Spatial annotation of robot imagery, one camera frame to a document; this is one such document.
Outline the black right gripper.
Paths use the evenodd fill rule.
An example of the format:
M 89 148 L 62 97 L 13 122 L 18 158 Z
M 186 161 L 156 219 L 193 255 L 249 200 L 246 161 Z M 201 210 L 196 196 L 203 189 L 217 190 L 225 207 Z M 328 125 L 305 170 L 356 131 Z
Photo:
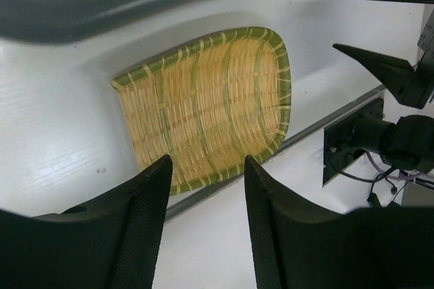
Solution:
M 366 0 L 397 3 L 433 4 L 433 0 Z M 433 96 L 433 6 L 425 7 L 422 30 L 417 43 L 416 67 L 407 60 L 361 48 L 337 44 L 333 48 L 358 61 L 396 101 L 407 107 L 423 109 Z

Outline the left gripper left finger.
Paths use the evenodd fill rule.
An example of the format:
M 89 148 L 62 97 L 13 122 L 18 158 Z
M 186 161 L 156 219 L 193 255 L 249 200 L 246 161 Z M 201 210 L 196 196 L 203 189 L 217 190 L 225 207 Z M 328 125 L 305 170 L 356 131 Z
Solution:
M 164 155 L 59 214 L 1 212 L 2 288 L 151 288 L 170 194 Z

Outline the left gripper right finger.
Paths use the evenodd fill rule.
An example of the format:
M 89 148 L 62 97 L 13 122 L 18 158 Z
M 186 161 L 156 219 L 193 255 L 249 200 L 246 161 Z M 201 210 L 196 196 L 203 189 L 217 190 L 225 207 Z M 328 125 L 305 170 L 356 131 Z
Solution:
M 433 209 L 359 208 L 339 214 L 245 159 L 259 288 L 432 288 Z

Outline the woven bamboo tray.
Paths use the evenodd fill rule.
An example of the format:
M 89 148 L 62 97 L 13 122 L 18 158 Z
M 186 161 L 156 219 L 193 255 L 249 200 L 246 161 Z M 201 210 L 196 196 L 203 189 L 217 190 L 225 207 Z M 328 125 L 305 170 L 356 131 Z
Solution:
M 134 66 L 110 82 L 143 170 L 163 155 L 179 195 L 264 162 L 288 133 L 292 80 L 281 36 L 261 26 L 204 35 Z

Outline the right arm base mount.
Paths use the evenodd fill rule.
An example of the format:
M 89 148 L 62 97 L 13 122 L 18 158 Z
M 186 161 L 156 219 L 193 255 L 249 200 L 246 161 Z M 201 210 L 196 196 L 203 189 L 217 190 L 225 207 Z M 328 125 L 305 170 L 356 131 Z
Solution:
M 357 119 L 368 117 L 397 123 L 401 117 L 408 115 L 421 114 L 406 113 L 395 121 L 386 120 L 384 99 L 376 98 L 326 127 L 323 137 L 323 183 L 327 184 L 337 176 L 344 176 L 366 184 L 366 201 L 370 207 L 433 206 L 433 169 L 427 174 L 416 170 L 395 169 L 385 164 L 379 154 L 347 144 Z

